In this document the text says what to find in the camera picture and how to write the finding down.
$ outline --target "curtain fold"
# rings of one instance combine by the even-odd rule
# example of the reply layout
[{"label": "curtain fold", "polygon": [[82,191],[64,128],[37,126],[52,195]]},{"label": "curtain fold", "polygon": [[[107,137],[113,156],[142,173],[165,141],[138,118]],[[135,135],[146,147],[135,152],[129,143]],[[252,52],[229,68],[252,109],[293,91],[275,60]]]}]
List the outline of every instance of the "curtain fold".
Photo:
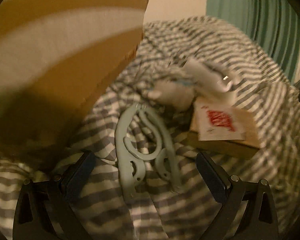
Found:
[{"label": "curtain fold", "polygon": [[293,80],[300,49],[300,19],[287,0],[207,0],[207,15],[240,28]]}]

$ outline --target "cardboard box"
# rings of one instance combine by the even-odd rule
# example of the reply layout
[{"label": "cardboard box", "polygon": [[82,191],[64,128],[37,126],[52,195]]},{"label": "cardboard box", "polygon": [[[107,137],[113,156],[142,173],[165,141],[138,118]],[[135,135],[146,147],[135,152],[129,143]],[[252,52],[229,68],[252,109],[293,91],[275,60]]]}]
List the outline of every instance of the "cardboard box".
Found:
[{"label": "cardboard box", "polygon": [[45,166],[44,158],[50,162],[46,155],[60,158],[76,127],[135,56],[147,3],[5,0],[0,5],[5,155],[36,168]]},{"label": "cardboard box", "polygon": [[253,114],[239,108],[232,108],[237,119],[242,123],[246,133],[245,140],[199,141],[195,112],[191,120],[187,141],[192,147],[227,154],[232,157],[249,160],[260,150],[257,128]]}]

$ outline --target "paper label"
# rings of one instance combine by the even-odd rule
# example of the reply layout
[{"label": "paper label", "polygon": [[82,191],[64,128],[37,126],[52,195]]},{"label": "paper label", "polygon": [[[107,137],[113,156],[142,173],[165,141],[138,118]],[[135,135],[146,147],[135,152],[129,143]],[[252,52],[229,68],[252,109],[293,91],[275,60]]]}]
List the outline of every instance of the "paper label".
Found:
[{"label": "paper label", "polygon": [[195,102],[194,107],[200,141],[244,140],[243,125],[228,106]]}]

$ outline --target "red logo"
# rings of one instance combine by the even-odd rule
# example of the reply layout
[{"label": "red logo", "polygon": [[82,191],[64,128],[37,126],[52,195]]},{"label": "red logo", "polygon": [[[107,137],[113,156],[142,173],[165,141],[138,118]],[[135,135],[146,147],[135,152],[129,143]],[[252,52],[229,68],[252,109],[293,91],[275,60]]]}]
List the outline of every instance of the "red logo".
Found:
[{"label": "red logo", "polygon": [[213,126],[228,127],[230,131],[235,132],[235,128],[232,126],[231,116],[223,111],[207,110],[210,123]]}]

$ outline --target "bed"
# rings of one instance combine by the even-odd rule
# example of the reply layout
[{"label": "bed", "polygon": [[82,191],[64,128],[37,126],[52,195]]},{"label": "bed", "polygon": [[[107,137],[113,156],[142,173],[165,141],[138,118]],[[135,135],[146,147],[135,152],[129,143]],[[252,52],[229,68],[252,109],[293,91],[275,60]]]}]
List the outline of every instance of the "bed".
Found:
[{"label": "bed", "polygon": [[[136,58],[107,88],[71,138],[69,157],[55,172],[63,172],[82,150],[98,157],[73,206],[77,217],[94,239],[198,239],[217,214],[220,205],[195,167],[198,150],[186,145],[192,110],[171,114],[147,98],[154,81],[184,77],[176,56],[221,63],[241,78],[236,106],[254,113],[262,149],[248,161],[214,153],[211,156],[242,180],[269,181],[283,234],[300,214],[298,91],[258,44],[227,22],[208,16],[146,24]],[[114,132],[120,114],[133,102],[153,106],[164,118],[173,137],[184,193],[172,193],[170,185],[148,163],[146,179],[139,186],[148,197],[132,205],[123,201]],[[137,117],[128,134],[140,152],[149,153],[155,146],[150,130]],[[0,231],[7,239],[12,239],[14,209],[26,178],[39,181],[45,175],[0,158]],[[229,235],[235,232],[243,210],[244,206]]]}]

